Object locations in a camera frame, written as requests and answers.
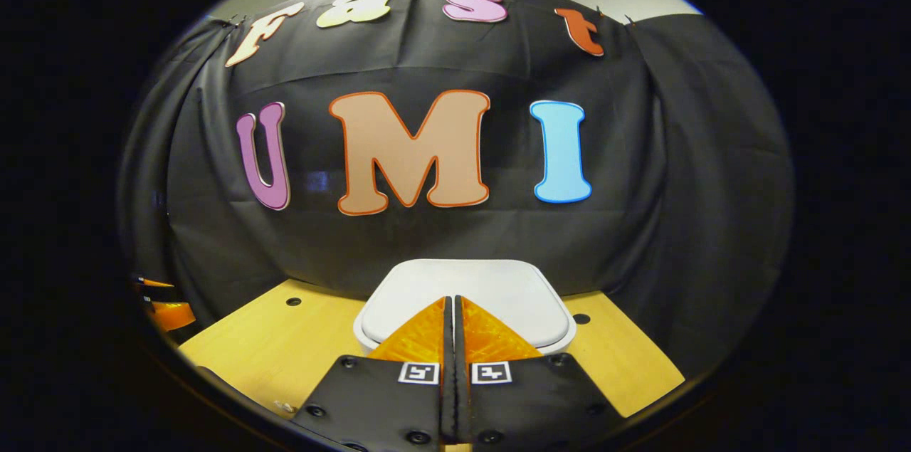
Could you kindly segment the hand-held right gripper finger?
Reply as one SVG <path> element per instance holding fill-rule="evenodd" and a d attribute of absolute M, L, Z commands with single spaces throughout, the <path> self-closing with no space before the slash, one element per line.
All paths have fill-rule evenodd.
<path fill-rule="evenodd" d="M 342 355 L 293 423 L 357 452 L 443 452 L 453 409 L 453 299 L 407 320 L 367 356 Z"/>
<path fill-rule="evenodd" d="M 463 296 L 453 368 L 453 429 L 472 452 L 582 452 L 622 420 L 571 354 L 540 354 Z"/>

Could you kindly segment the white desktop garbage bin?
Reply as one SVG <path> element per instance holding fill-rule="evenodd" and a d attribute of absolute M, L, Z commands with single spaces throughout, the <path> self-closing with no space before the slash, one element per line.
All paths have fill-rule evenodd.
<path fill-rule="evenodd" d="M 389 271 L 354 321 L 365 354 L 430 303 L 462 295 L 542 354 L 569 348 L 576 323 L 559 294 L 531 263 L 511 258 L 416 258 Z"/>

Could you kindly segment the black backdrop cloth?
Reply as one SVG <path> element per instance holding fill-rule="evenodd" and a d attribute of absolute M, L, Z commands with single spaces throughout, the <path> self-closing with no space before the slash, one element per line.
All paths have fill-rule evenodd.
<path fill-rule="evenodd" d="M 117 175 L 133 273 L 205 325 L 287 279 L 364 298 L 417 258 L 602 292 L 687 377 L 731 354 L 793 221 L 779 113 L 697 14 L 289 0 L 157 64 Z"/>

